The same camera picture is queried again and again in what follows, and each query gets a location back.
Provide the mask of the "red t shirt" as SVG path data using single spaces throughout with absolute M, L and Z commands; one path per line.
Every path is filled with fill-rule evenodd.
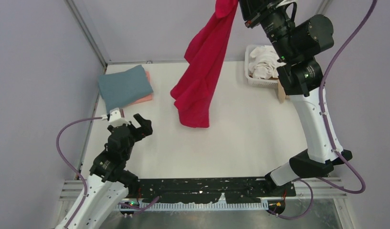
M 170 91 L 182 125 L 210 126 L 210 104 L 218 83 L 238 1 L 218 0 L 207 24 L 193 37 L 184 58 L 189 64 Z

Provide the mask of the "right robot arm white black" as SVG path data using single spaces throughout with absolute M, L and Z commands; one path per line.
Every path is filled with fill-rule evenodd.
M 316 14 L 295 24 L 295 0 L 242 0 L 239 2 L 247 28 L 262 26 L 278 54 L 278 78 L 299 116 L 307 149 L 265 175 L 272 189 L 300 178 L 324 177 L 334 166 L 352 159 L 327 131 L 332 128 L 326 112 L 323 73 L 315 56 L 334 45 L 331 20 Z

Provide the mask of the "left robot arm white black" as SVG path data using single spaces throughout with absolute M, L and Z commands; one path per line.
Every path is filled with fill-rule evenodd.
M 138 191 L 138 177 L 125 167 L 135 143 L 152 135 L 153 129 L 150 120 L 140 114 L 133 117 L 139 127 L 127 121 L 124 113 L 118 109 L 98 117 L 109 123 L 107 129 L 110 136 L 104 150 L 94 159 L 87 177 L 83 177 L 65 158 L 59 147 L 61 134 L 58 134 L 57 151 L 83 184 L 71 209 L 57 225 L 58 229 L 97 229 L 122 199 Z

